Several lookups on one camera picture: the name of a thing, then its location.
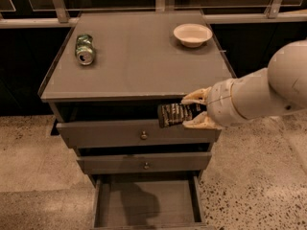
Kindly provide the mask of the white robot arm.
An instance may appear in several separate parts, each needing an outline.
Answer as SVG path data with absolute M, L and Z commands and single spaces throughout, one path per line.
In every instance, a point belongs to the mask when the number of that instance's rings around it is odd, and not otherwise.
M 250 120 L 289 115 L 307 108 L 307 40 L 279 49 L 269 65 L 239 79 L 228 79 L 186 95 L 183 104 L 206 110 L 186 128 L 224 128 Z

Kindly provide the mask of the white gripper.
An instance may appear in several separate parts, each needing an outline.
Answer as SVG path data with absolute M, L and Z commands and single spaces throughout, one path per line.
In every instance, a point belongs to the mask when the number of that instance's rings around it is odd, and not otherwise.
M 246 123 L 248 120 L 236 109 L 232 100 L 232 86 L 235 79 L 219 81 L 211 87 L 201 88 L 184 96 L 182 104 L 203 104 L 206 111 L 193 120 L 184 121 L 186 128 L 222 129 Z

